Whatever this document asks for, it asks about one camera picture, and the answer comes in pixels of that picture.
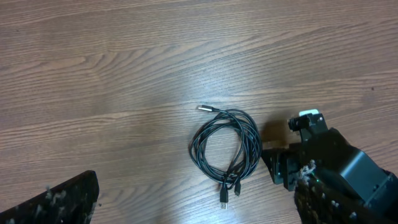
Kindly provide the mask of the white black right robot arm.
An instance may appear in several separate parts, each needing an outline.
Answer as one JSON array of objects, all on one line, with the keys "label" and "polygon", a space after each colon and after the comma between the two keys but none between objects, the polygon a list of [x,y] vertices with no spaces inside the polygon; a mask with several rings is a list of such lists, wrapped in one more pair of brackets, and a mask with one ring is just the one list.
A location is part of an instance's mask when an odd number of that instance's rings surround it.
[{"label": "white black right robot arm", "polygon": [[397,223],[397,176],[334,128],[300,130],[262,159],[275,184],[294,193],[302,223]]}]

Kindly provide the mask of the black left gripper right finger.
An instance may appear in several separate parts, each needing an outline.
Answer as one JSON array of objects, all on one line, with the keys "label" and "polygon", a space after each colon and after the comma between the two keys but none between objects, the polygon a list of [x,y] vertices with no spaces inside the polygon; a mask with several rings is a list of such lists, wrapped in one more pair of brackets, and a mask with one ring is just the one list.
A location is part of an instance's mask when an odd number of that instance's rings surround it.
[{"label": "black left gripper right finger", "polygon": [[384,224],[395,222],[395,175],[387,177],[361,202],[332,189],[315,176],[316,163],[311,160],[299,172],[294,201],[302,223]]}]

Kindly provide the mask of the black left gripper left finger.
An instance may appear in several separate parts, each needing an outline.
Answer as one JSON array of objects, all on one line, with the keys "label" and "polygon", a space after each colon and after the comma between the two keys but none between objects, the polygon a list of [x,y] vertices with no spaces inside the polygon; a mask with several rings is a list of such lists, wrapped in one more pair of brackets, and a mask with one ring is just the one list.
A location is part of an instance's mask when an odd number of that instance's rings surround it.
[{"label": "black left gripper left finger", "polygon": [[87,170],[1,212],[1,223],[89,224],[99,191],[96,172]]}]

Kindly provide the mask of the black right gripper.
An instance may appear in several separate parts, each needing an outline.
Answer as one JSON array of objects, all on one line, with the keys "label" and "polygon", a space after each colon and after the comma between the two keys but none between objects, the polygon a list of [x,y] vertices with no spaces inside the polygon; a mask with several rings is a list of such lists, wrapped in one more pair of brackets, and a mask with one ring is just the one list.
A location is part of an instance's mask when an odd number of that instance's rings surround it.
[{"label": "black right gripper", "polygon": [[305,164],[306,145],[293,143],[288,148],[264,149],[261,158],[266,164],[273,183],[282,184],[288,191],[295,190],[299,185],[306,185],[303,170]]}]

